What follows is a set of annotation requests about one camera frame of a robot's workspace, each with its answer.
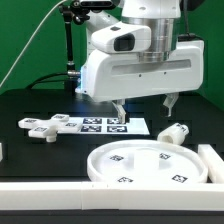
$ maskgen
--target white block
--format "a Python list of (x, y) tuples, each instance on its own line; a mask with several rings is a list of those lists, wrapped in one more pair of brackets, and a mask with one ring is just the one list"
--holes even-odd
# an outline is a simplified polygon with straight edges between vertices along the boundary
[(219, 184), (123, 185), (119, 209), (224, 211)]
[(102, 182), (82, 183), (82, 209), (118, 209), (118, 185)]
[(0, 210), (81, 209), (81, 183), (1, 183)]
[(224, 183), (224, 161), (210, 145), (198, 145), (198, 155), (208, 166), (208, 176), (213, 183)]

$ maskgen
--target white plate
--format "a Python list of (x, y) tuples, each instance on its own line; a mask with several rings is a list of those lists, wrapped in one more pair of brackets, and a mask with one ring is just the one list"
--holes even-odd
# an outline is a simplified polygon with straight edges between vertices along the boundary
[(87, 161), (91, 181), (204, 183), (208, 170), (198, 154), (179, 145), (126, 140), (103, 145)]

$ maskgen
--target cable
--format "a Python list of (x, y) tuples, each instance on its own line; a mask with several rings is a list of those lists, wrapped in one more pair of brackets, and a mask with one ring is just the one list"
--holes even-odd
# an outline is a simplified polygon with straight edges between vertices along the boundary
[(21, 51), (21, 53), (19, 54), (19, 56), (16, 58), (15, 62), (13, 63), (12, 67), (9, 69), (8, 73), (6, 74), (6, 76), (4, 77), (4, 79), (2, 80), (2, 82), (0, 83), (0, 89), (2, 88), (2, 86), (4, 85), (5, 81), (8, 79), (8, 77), (10, 76), (10, 74), (12, 73), (13, 69), (15, 68), (16, 64), (18, 63), (18, 61), (20, 60), (20, 58), (23, 56), (24, 52), (26, 51), (26, 49), (28, 48), (28, 46), (30, 45), (30, 43), (32, 42), (33, 38), (36, 36), (37, 32), (39, 31), (39, 29), (41, 28), (41, 26), (44, 24), (44, 22), (46, 21), (46, 19), (50, 16), (50, 14), (59, 6), (61, 5), (63, 2), (66, 2), (68, 0), (63, 0), (60, 1), (59, 3), (57, 3), (48, 13), (47, 15), (43, 18), (43, 20), (40, 22), (40, 24), (38, 25), (38, 27), (36, 28), (36, 30), (34, 31), (34, 33), (32, 34), (32, 36), (30, 37), (30, 39), (28, 40), (27, 44), (25, 45), (25, 47), (23, 48), (23, 50)]
[(66, 81), (66, 79), (39, 81), (39, 82), (35, 82), (30, 89), (32, 89), (37, 84), (49, 83), (49, 82), (64, 82), (64, 81)]
[(184, 5), (183, 5), (183, 9), (184, 9), (184, 25), (185, 25), (185, 33), (188, 34), (189, 33), (189, 22), (188, 22), (188, 13), (187, 13), (187, 8), (188, 8), (188, 0), (183, 0)]
[(32, 89), (33, 86), (36, 85), (36, 83), (39, 83), (40, 81), (43, 81), (45, 79), (49, 79), (49, 78), (52, 78), (52, 77), (57, 77), (57, 76), (68, 76), (67, 72), (61, 72), (61, 73), (53, 73), (53, 74), (50, 74), (50, 75), (46, 75), (46, 76), (43, 76), (41, 78), (38, 78), (37, 80), (35, 80), (34, 82), (32, 82), (31, 84), (29, 84), (26, 89)]

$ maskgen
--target white object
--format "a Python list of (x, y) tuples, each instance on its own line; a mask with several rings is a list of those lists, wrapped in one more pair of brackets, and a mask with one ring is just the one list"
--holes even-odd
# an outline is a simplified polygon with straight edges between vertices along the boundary
[(211, 145), (198, 145), (198, 154), (208, 166), (208, 175), (213, 183), (224, 183), (224, 161)]
[(86, 21), (87, 58), (92, 53), (92, 51), (96, 49), (91, 42), (92, 34), (100, 29), (119, 22), (115, 17), (106, 13), (105, 11), (101, 11), (99, 13), (93, 13), (90, 11), (88, 15), (90, 16), (90, 20)]
[(53, 209), (224, 211), (223, 184), (0, 183), (0, 198), (1, 211)]
[(199, 156), (187, 148), (150, 140), (126, 140), (92, 151), (87, 173), (92, 181), (99, 182), (190, 184), (206, 182), (208, 170)]
[(180, 17), (180, 0), (125, 0), (122, 16), (144, 19)]
[(157, 140), (160, 142), (168, 142), (176, 145), (181, 145), (188, 133), (189, 129), (186, 125), (176, 123), (160, 132)]
[(20, 128), (31, 129), (28, 134), (34, 138), (46, 138), (47, 142), (55, 142), (57, 132), (77, 133), (81, 123), (69, 122), (69, 115), (56, 114), (50, 120), (24, 118), (18, 122)]
[(151, 172), (159, 169), (160, 154), (149, 148), (139, 148), (134, 153), (134, 171), (137, 175), (147, 177)]
[(127, 35), (131, 35), (135, 41), (133, 49), (129, 52), (141, 52), (150, 47), (151, 29), (148, 26), (130, 25), (122, 22), (93, 33), (92, 44), (98, 50), (106, 53), (124, 53), (125, 51), (122, 50), (116, 51), (115, 43), (120, 38), (119, 45), (123, 45), (122, 41), (126, 41), (127, 37), (125, 36)]
[(137, 53), (95, 50), (82, 68), (81, 91), (109, 101), (198, 89), (203, 80), (202, 41), (180, 42), (162, 63), (139, 62)]

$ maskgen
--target white cylinder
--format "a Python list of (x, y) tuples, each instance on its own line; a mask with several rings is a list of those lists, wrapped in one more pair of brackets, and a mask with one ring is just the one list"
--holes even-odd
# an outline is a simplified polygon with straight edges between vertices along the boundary
[(188, 133), (189, 129), (186, 125), (180, 125), (179, 123), (176, 123), (160, 132), (157, 141), (181, 145)]
[(134, 170), (141, 176), (147, 176), (159, 169), (159, 153), (149, 148), (139, 148), (134, 153)]

